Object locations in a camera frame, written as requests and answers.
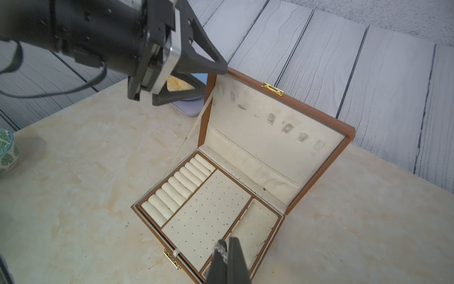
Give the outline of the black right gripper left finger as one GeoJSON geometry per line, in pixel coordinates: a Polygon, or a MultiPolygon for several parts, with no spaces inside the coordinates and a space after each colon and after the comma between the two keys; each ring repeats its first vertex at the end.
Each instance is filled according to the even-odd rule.
{"type": "Polygon", "coordinates": [[[227,264],[227,244],[224,240],[218,240],[212,253],[212,261],[206,278],[206,284],[226,284],[227,264]]]}

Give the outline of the brown wooden jewelry box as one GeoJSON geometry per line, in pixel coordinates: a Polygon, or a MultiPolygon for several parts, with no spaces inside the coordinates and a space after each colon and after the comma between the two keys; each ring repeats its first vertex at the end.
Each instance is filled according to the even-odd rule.
{"type": "Polygon", "coordinates": [[[165,257],[205,284],[218,240],[240,240],[252,281],[282,223],[355,137],[347,123],[229,69],[210,75],[197,147],[132,210],[165,257]]]}

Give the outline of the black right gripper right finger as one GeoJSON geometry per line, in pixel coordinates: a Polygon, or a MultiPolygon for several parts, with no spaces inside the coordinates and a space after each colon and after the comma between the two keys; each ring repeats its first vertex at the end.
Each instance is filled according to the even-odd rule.
{"type": "Polygon", "coordinates": [[[227,284],[251,284],[249,270],[242,252],[241,243],[237,237],[229,238],[227,284]]]}

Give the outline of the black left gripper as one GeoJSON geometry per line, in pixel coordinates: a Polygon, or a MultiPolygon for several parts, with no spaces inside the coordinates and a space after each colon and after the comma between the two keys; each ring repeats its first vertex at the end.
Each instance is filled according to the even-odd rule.
{"type": "Polygon", "coordinates": [[[128,98],[137,101],[145,90],[154,106],[205,95],[206,84],[189,73],[228,72],[188,1],[2,1],[1,40],[100,68],[87,88],[110,70],[125,74],[128,98]],[[169,91],[168,77],[191,89],[169,91]]]}

